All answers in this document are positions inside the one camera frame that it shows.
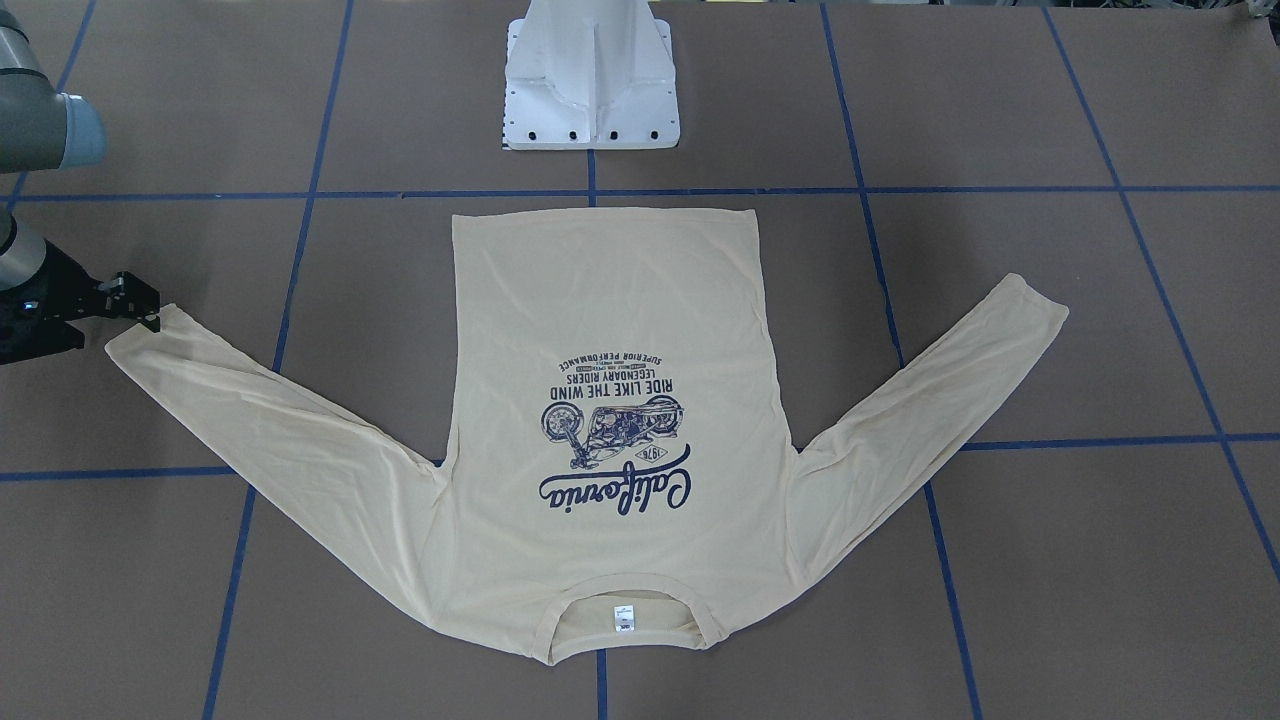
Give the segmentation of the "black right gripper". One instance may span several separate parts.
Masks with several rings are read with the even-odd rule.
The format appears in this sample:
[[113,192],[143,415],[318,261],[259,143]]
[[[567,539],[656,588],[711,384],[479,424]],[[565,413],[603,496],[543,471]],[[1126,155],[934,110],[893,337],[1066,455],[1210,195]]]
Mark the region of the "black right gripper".
[[1,364],[46,357],[84,347],[84,333],[72,325],[87,316],[122,318],[152,333],[161,329],[159,310],[131,310],[131,304],[159,304],[160,293],[131,272],[97,281],[50,242],[26,282],[1,293]]

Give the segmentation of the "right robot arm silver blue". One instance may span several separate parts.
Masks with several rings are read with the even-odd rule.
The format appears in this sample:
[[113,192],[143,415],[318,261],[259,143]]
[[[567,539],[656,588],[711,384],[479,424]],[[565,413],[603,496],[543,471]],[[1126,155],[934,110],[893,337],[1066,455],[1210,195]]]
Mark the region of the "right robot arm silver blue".
[[[108,149],[96,109],[54,88],[29,36],[1,8],[1,170],[61,170],[101,161]],[[74,322],[131,319],[161,329],[161,296],[129,272],[99,281],[55,243],[4,209],[1,217],[1,361],[20,363],[84,347]]]

